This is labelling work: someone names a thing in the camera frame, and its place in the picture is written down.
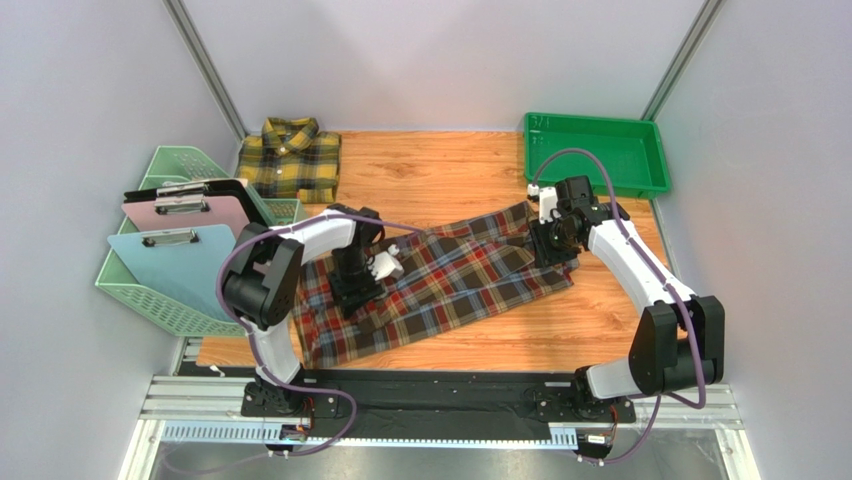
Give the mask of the red brown plaid shirt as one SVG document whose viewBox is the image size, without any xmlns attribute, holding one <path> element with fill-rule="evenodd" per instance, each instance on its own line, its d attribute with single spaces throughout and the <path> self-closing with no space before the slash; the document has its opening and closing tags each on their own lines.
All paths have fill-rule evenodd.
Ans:
<svg viewBox="0 0 852 480">
<path fill-rule="evenodd" d="M 478 217 L 387 238 L 403 268 L 385 279 L 384 293 L 345 316 L 332 294 L 329 256 L 302 269 L 292 322 L 303 363 L 331 368 L 493 317 L 572 286 L 578 260 L 539 268 L 529 224 L 537 217 L 520 202 Z"/>
</svg>

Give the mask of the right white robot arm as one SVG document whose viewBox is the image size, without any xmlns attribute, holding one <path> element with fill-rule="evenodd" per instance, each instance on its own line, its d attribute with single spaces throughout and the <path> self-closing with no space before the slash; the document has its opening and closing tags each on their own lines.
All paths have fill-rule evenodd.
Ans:
<svg viewBox="0 0 852 480">
<path fill-rule="evenodd" d="M 587 251 L 615 276 L 640 316 L 625 357 L 580 370 L 586 397 L 674 394 L 722 380 L 721 302 L 697 295 L 677 279 L 618 202 L 601 202 L 585 176 L 553 187 L 531 184 L 527 194 L 538 206 L 537 219 L 529 223 L 537 266 L 555 266 Z"/>
</svg>

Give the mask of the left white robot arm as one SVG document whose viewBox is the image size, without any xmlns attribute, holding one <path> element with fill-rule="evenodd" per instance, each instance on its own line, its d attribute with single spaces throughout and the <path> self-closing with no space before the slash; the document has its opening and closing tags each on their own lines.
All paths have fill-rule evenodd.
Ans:
<svg viewBox="0 0 852 480">
<path fill-rule="evenodd" d="M 385 291 L 382 280 L 401 271 L 386 253 L 366 249 L 381 238 L 385 223 L 375 210 L 333 204 L 319 215 L 281 227 L 247 225 L 216 280 L 223 310 L 246 331 L 265 382 L 289 389 L 303 366 L 288 340 L 303 266 L 322 254 L 332 258 L 330 283 L 336 306 L 354 314 Z"/>
</svg>

